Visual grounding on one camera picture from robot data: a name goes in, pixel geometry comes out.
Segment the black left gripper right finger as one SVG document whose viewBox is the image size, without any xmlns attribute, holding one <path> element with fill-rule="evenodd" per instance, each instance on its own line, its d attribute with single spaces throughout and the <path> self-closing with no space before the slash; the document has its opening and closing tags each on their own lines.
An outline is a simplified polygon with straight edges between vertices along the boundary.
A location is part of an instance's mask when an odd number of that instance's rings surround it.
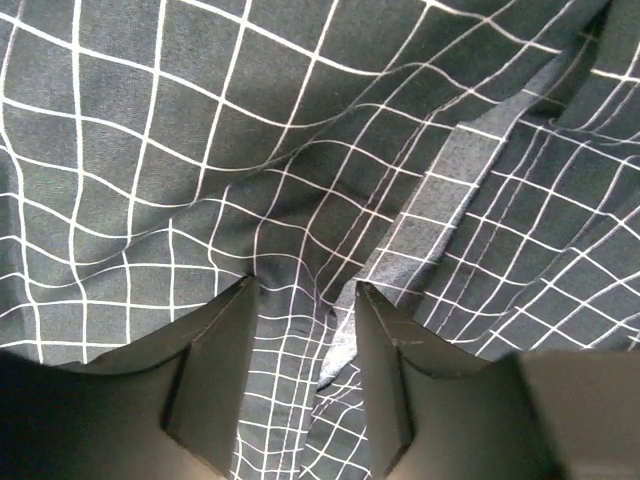
<svg viewBox="0 0 640 480">
<path fill-rule="evenodd" d="M 356 287 L 376 479 L 635 479 L 637 352 L 543 351 L 489 362 Z"/>
</svg>

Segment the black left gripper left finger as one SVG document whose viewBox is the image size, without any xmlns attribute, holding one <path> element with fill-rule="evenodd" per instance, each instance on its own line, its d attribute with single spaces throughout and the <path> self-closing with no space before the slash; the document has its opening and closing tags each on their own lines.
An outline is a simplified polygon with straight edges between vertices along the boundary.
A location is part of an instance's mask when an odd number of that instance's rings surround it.
<svg viewBox="0 0 640 480">
<path fill-rule="evenodd" d="M 224 479 L 257 323 L 246 277 L 89 363 L 1 355 L 5 479 Z"/>
</svg>

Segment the dark checked pillowcase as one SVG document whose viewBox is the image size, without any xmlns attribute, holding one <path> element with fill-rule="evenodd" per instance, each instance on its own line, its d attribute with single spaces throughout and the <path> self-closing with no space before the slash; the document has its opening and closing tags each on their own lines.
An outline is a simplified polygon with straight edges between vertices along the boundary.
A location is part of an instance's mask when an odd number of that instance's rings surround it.
<svg viewBox="0 0 640 480">
<path fill-rule="evenodd" d="M 366 479 L 355 285 L 469 353 L 639 348 L 635 1 L 5 1 L 1 347 L 261 284 L 235 479 Z"/>
</svg>

